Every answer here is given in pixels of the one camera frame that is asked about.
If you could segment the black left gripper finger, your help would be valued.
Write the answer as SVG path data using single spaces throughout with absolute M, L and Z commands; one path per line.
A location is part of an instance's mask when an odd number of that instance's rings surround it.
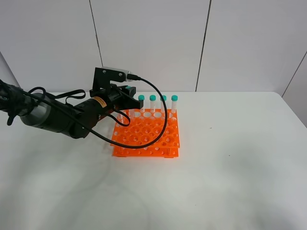
M 120 97 L 116 103 L 119 110 L 130 110 L 141 108 L 139 100 L 134 99 L 136 90 L 119 90 Z

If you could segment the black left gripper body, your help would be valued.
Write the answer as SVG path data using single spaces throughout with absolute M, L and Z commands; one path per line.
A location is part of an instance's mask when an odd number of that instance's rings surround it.
M 127 85 L 111 84 L 110 92 L 100 88 L 99 90 L 91 89 L 89 93 L 91 98 L 99 104 L 98 112 L 100 115 L 111 114 L 114 112 L 114 108 L 119 111 L 128 109 L 130 87 Z

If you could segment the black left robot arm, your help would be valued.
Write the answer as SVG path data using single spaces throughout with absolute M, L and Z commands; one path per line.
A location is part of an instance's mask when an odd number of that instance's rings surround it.
M 85 138 L 89 131 L 113 112 L 123 114 L 123 110 L 141 109 L 143 101 L 135 100 L 136 87 L 109 84 L 105 89 L 102 84 L 93 83 L 90 99 L 77 105 L 60 102 L 60 98 L 83 99 L 84 90 L 53 95 L 42 87 L 35 87 L 25 92 L 14 85 L 0 83 L 0 109 L 8 114 L 7 125 L 15 117 L 30 127 L 62 133 L 68 137 Z

